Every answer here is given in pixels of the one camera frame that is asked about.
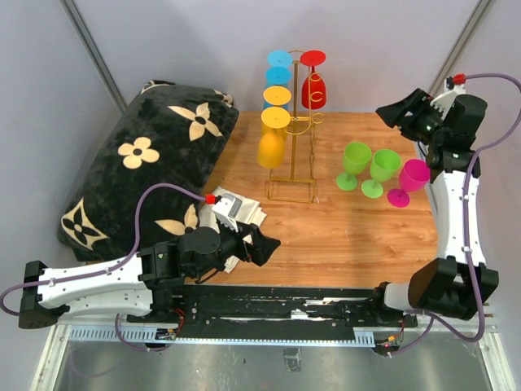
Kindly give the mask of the magenta wine glass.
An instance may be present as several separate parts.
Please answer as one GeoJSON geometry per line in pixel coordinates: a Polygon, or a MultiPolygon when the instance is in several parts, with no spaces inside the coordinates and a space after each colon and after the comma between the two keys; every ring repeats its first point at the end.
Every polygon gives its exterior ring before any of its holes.
{"type": "Polygon", "coordinates": [[[387,194],[388,202],[396,208],[405,208],[410,203],[409,194],[421,190],[430,181],[431,172],[424,160],[408,160],[398,177],[398,188],[387,194]]]}

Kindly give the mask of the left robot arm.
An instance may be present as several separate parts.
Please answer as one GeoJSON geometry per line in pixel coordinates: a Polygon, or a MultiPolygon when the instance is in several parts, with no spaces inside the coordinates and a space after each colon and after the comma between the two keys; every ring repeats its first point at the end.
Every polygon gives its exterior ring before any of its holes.
{"type": "Polygon", "coordinates": [[[169,242],[121,258],[74,268],[50,268],[41,261],[25,267],[18,326],[39,329],[60,319],[95,315],[173,316],[172,294],[186,279],[221,272],[230,257],[263,266],[280,246],[254,224],[237,229],[199,227],[169,242]]]}

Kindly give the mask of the red wine glass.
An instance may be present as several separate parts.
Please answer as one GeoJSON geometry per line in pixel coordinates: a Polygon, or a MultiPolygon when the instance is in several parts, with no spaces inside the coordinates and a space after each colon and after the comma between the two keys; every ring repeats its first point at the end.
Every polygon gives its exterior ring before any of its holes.
{"type": "Polygon", "coordinates": [[[306,51],[300,57],[300,63],[308,68],[308,75],[304,80],[301,89],[301,104],[304,108],[316,111],[326,105],[326,83],[317,66],[326,61],[326,54],[323,51],[306,51]]]}

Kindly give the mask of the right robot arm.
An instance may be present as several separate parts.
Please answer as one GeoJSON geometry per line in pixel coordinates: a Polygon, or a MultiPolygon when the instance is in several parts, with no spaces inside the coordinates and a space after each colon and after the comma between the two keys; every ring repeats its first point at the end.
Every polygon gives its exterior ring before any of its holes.
{"type": "Polygon", "coordinates": [[[499,285],[497,271],[486,266],[476,213],[480,166],[472,144],[487,106],[455,87],[437,98],[416,89],[376,111],[388,127],[428,148],[438,236],[435,258],[408,283],[374,290],[369,316],[379,326],[415,310],[469,320],[499,285]]]}

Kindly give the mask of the green wine glass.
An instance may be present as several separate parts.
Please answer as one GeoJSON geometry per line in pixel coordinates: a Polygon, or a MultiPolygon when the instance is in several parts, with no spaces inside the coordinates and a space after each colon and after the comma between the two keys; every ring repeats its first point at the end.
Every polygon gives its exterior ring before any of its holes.
{"type": "Polygon", "coordinates": [[[343,191],[353,191],[357,187],[357,175],[369,164],[372,151],[368,145],[352,142],[344,149],[344,171],[336,178],[337,186],[343,191]]]}
{"type": "Polygon", "coordinates": [[[383,195],[383,184],[390,180],[401,167],[401,157],[391,149],[380,149],[373,155],[370,164],[371,179],[361,185],[362,193],[371,199],[383,195]]]}

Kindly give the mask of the yellow wine glass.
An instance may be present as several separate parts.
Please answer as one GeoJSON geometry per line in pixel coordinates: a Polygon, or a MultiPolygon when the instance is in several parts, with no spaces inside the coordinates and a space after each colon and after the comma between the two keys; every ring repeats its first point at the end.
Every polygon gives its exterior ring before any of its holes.
{"type": "Polygon", "coordinates": [[[291,121],[291,114],[287,105],[291,100],[291,92],[283,86],[270,86],[263,92],[265,108],[260,118],[267,130],[280,130],[287,127],[291,121]]]}
{"type": "Polygon", "coordinates": [[[257,160],[261,166],[275,169],[283,160],[285,134],[291,122],[291,116],[284,108],[270,107],[261,113],[261,120],[263,133],[258,146],[257,160]]]}

